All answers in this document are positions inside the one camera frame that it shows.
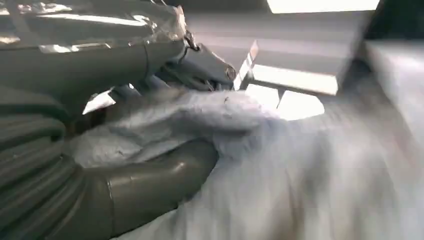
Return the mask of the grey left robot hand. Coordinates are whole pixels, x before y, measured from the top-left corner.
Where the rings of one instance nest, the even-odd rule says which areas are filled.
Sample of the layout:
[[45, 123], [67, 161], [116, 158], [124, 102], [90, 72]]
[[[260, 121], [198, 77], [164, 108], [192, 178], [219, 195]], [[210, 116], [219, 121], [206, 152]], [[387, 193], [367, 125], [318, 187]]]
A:
[[193, 197], [218, 160], [203, 137], [154, 153], [193, 89], [234, 88], [180, 6], [0, 3], [0, 237], [108, 240]]

